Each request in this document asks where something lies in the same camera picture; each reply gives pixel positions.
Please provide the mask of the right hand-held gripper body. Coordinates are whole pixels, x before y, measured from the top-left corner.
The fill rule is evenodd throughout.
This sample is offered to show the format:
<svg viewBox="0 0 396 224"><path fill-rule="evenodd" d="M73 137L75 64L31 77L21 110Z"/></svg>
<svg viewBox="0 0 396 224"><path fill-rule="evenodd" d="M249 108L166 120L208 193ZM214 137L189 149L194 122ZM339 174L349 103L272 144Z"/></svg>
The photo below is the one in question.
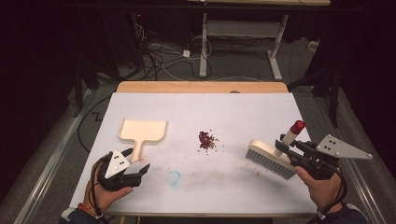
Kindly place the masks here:
<svg viewBox="0 0 396 224"><path fill-rule="evenodd" d="M303 167L315 180L330 179L339 167L340 159L371 160L371 153L362 151L330 134L318 144L310 141L293 141L293 147L300 149L303 154L291 150L288 152L293 166Z"/></svg>

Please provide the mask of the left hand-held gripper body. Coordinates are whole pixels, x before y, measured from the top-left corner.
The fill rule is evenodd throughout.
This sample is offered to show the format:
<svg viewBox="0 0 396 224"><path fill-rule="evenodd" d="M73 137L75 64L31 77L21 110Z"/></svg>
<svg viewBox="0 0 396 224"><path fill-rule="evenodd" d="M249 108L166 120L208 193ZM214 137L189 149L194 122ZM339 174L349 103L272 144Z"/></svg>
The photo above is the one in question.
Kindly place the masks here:
<svg viewBox="0 0 396 224"><path fill-rule="evenodd" d="M140 179L127 179L124 176L124 172L130 166L130 163L121 154L121 151L110 151L99 162L101 168L97 180L106 190L117 191L125 187L138 187L141 184L142 177Z"/></svg>

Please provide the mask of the cream brush with red-tipped handle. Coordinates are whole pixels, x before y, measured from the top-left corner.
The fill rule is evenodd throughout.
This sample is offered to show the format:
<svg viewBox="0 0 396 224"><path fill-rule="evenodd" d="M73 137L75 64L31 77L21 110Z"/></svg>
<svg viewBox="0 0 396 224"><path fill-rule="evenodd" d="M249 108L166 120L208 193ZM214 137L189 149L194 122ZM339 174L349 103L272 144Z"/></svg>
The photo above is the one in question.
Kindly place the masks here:
<svg viewBox="0 0 396 224"><path fill-rule="evenodd" d="M304 129L302 120L296 120L286 134L297 136ZM259 140L251 140L247 146L246 158L253 161L276 175L288 180L295 175L294 168L286 154L280 157L275 155L275 147L265 144Z"/></svg>

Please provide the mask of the cream plastic dustpan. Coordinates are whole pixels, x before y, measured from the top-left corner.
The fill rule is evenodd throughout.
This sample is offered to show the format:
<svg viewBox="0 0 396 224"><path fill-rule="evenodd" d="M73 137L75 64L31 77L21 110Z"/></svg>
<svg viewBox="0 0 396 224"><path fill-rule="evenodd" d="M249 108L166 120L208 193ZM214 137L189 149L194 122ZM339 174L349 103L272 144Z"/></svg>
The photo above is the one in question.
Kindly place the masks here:
<svg viewBox="0 0 396 224"><path fill-rule="evenodd" d="M142 146L163 140L167 126L166 120L125 119L119 130L119 138L134 142L131 162L140 158Z"/></svg>

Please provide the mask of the person's left hand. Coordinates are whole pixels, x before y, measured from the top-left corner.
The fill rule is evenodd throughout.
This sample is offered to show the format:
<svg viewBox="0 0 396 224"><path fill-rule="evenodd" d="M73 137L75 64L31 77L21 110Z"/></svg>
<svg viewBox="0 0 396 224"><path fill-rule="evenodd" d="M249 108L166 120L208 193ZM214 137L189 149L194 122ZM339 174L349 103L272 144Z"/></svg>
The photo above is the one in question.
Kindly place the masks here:
<svg viewBox="0 0 396 224"><path fill-rule="evenodd" d="M109 191L104 189L97 182L97 173L101 165L93 166L94 177L91 177L85 189L82 206L89 211L90 215L97 216L96 208L104 213L115 201L130 194L134 189L132 187L125 187L118 191Z"/></svg>

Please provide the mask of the person's right hand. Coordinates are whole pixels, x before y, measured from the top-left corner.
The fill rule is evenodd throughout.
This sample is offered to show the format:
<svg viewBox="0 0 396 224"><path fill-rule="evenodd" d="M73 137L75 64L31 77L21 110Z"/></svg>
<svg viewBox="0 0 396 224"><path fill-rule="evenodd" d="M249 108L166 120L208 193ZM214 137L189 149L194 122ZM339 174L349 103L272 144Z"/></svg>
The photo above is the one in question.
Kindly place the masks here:
<svg viewBox="0 0 396 224"><path fill-rule="evenodd" d="M335 202L341 188L341 178L337 174L328 180L316 180L303 167L296 166L295 172L307 185L310 198L318 210L324 211L326 206Z"/></svg>

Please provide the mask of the black stand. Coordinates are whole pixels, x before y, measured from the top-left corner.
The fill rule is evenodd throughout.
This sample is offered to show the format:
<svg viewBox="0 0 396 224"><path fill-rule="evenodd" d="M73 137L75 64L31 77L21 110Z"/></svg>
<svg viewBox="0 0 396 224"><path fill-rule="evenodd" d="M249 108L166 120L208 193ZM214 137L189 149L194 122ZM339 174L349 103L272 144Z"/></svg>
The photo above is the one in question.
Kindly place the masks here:
<svg viewBox="0 0 396 224"><path fill-rule="evenodd" d="M340 74L337 69L326 66L287 85L289 91L300 86L310 86L314 97L329 97L329 119L334 128L338 127L337 107Z"/></svg>
<svg viewBox="0 0 396 224"><path fill-rule="evenodd" d="M96 77L96 73L90 63L86 63L83 60L77 60L74 66L74 90L75 90L75 102L76 109L74 117L76 118L83 107L83 86L85 83L86 87L90 90L97 90L99 88L99 81Z"/></svg>

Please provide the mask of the pile of red crumbs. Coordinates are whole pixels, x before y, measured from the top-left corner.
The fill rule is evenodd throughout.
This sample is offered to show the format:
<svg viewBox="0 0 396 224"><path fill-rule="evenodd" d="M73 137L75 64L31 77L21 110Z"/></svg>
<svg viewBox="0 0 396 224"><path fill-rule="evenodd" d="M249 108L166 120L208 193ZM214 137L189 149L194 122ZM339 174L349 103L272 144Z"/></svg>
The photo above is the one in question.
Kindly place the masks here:
<svg viewBox="0 0 396 224"><path fill-rule="evenodd" d="M208 153L210 149L215 149L217 147L217 142L219 139L215 137L210 132L200 131L198 135L199 148L205 153Z"/></svg>

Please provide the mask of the metal floor rail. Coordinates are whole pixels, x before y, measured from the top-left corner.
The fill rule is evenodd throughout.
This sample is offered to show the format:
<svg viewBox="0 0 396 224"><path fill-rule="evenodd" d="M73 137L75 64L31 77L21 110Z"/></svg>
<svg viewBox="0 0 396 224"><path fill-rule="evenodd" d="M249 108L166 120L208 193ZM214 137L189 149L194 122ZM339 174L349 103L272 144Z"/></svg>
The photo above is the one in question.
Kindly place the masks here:
<svg viewBox="0 0 396 224"><path fill-rule="evenodd" d="M328 117L328 107L326 106L325 101L316 98L315 102L322 117L326 121L326 127L330 129L330 134L344 140L339 129L332 124L332 121ZM364 180L363 173L358 167L358 160L341 159L341 167L347 182L352 184L348 191L354 191L355 194L359 196L361 205L369 219L369 224L384 224L386 221L385 217L375 201L374 192L369 187L369 183Z"/></svg>
<svg viewBox="0 0 396 224"><path fill-rule="evenodd" d="M16 195L22 196L26 189L28 196L12 224L31 224L34 216L42 203L50 185L58 172L68 144L84 113L92 103L96 90L85 90L82 94L82 106L72 104L65 114L49 132L37 152L27 162L18 177Z"/></svg>

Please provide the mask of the white desk frame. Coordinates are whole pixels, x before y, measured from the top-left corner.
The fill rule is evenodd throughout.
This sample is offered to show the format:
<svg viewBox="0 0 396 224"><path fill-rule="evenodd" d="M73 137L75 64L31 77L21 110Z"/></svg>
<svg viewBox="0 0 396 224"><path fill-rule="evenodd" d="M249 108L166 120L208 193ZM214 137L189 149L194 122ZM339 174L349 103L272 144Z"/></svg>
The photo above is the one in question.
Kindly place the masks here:
<svg viewBox="0 0 396 224"><path fill-rule="evenodd" d="M189 2L199 3L203 7L211 6L215 4L230 7L236 5L241 7L242 5L248 7L274 7L281 6L286 8L291 7L327 7L330 0L188 0ZM279 21L243 21L242 19L209 19L208 14L203 14L202 21L202 47L200 53L200 68L199 77L208 77L207 72L209 71L208 56L212 50L208 38L210 36L234 36L234 37L258 37L266 38L270 37L275 40L272 49L268 50L266 55L268 58L269 65L272 69L272 74L276 81L282 80L276 54L280 46L280 42L284 31L287 26L289 15L283 14Z"/></svg>

